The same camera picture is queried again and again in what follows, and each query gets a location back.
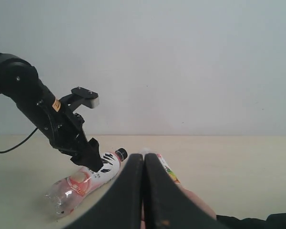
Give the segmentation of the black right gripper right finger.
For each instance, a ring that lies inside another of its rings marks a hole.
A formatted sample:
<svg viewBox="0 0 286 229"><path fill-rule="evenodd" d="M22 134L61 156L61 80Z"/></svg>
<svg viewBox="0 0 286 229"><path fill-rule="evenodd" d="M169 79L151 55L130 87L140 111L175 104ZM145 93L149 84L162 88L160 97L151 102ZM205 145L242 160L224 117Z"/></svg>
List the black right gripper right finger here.
<svg viewBox="0 0 286 229"><path fill-rule="evenodd" d="M172 181L156 154L144 156L144 185L147 229L217 228L217 222L191 202Z"/></svg>

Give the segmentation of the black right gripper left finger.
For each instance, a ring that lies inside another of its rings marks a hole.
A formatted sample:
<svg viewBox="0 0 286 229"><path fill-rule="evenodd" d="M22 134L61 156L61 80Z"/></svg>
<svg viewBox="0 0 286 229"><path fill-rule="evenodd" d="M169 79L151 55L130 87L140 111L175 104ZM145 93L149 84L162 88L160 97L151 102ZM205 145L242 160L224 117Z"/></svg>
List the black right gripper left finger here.
<svg viewBox="0 0 286 229"><path fill-rule="evenodd" d="M143 156L131 154L103 197L67 229L139 229L141 227Z"/></svg>

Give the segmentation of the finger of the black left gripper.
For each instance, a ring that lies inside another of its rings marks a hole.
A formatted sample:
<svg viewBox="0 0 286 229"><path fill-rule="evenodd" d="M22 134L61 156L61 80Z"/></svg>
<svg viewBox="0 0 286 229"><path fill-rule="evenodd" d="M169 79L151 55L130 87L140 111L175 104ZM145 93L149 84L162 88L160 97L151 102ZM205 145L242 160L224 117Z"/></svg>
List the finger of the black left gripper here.
<svg viewBox="0 0 286 229"><path fill-rule="evenodd" d="M87 167L92 171L99 171L102 168L99 142L95 138L91 138L88 144Z"/></svg>
<svg viewBox="0 0 286 229"><path fill-rule="evenodd" d="M87 167L91 171L97 171L94 156L77 154L71 157L71 161L78 166Z"/></svg>

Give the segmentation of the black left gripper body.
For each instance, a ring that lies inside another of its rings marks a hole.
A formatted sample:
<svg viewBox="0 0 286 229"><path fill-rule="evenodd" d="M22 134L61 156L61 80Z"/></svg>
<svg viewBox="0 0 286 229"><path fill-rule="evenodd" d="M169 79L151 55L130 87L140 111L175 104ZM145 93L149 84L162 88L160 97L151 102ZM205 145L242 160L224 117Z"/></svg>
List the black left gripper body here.
<svg viewBox="0 0 286 229"><path fill-rule="evenodd" d="M61 153L87 155L84 119L61 103L50 90L17 90L16 106Z"/></svg>

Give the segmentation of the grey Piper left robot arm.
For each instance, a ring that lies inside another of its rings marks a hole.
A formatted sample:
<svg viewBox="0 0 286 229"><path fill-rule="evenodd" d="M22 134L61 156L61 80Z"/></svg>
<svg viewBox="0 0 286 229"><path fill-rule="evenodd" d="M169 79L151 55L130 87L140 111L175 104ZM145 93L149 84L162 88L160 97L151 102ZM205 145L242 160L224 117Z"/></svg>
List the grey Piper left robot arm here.
<svg viewBox="0 0 286 229"><path fill-rule="evenodd" d="M94 138L87 139L84 119L75 113L81 105L95 108L99 104L96 92L76 87L69 95L57 99L33 65L15 55L0 53L0 94L10 98L48 138L50 145L71 156L74 164L94 172L101 169L99 144Z"/></svg>

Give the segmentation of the person's open hand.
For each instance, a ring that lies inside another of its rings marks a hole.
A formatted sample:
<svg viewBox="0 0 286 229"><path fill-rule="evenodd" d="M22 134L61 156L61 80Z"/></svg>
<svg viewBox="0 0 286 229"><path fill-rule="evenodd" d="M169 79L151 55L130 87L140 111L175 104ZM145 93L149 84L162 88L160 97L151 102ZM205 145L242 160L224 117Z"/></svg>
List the person's open hand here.
<svg viewBox="0 0 286 229"><path fill-rule="evenodd" d="M184 188L181 184L177 184L177 186L204 213L216 220L216 213L201 198L199 198L194 192ZM141 229L145 228L144 205L142 204Z"/></svg>

